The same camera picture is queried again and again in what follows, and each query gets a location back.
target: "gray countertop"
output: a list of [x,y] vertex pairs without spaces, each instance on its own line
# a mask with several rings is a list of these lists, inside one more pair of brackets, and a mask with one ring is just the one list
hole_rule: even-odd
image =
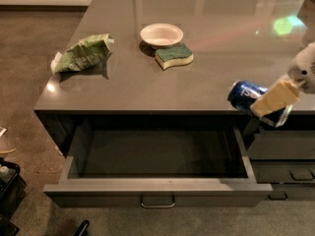
[[[90,34],[110,33],[112,56],[103,67],[51,77],[34,110],[235,114],[227,101],[235,81],[267,88],[312,40],[305,25],[284,35],[274,29],[276,20],[287,23],[296,16],[303,2],[93,0],[68,46]],[[154,23],[183,30],[193,63],[164,71],[146,54],[140,30]],[[313,114],[314,109],[315,95],[303,95],[293,113]]]

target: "green sponge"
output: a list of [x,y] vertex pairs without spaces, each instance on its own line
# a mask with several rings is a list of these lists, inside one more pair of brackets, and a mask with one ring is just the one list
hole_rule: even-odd
[[165,70],[173,66],[183,66],[194,60],[193,52],[183,43],[156,51],[156,59]]

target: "can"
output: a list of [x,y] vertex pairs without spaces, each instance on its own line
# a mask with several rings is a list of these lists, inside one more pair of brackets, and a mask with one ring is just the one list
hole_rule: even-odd
[[[250,106],[267,90],[267,88],[261,87],[254,83],[247,81],[236,81],[228,94],[227,100],[234,108],[240,110],[241,112],[250,116],[256,116],[250,109]],[[260,120],[270,126],[277,128],[285,123],[291,109],[292,105],[289,105],[285,108],[261,117]]]

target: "drawer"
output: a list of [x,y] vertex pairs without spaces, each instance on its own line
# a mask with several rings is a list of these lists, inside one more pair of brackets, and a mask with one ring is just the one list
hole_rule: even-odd
[[237,128],[175,124],[85,121],[44,193],[61,207],[252,207],[272,192],[257,184]]
[[248,149],[251,159],[315,159],[315,131],[260,128]]
[[272,201],[314,201],[315,184],[273,184]]
[[259,183],[315,183],[315,160],[251,161]]

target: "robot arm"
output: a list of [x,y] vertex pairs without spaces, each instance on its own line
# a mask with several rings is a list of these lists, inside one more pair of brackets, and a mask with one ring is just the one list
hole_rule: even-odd
[[315,93],[315,42],[297,53],[287,75],[302,92]]

